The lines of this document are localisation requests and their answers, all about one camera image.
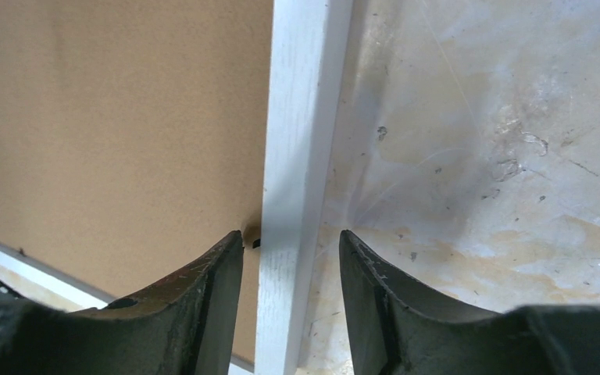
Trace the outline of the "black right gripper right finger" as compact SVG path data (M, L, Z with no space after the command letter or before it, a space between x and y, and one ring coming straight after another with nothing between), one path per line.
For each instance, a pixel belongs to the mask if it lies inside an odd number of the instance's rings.
M357 374L600 374L600 305L482 309L408 275L349 230L339 263Z

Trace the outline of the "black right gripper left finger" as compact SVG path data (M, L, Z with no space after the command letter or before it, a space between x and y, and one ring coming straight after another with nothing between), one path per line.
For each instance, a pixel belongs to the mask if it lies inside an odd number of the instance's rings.
M0 302L0 374L225 374L243 255L234 230L196 260L102 309Z

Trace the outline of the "white picture frame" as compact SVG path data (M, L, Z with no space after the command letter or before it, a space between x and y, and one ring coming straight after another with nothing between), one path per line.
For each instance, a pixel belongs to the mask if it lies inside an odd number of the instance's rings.
M270 1L273 4L262 205L258 251L245 255L234 354L257 374L293 374L307 306L301 275L310 275L314 241L309 213L320 193L309 186L324 175L316 128L323 102L327 35L335 16L350 17L347 1Z

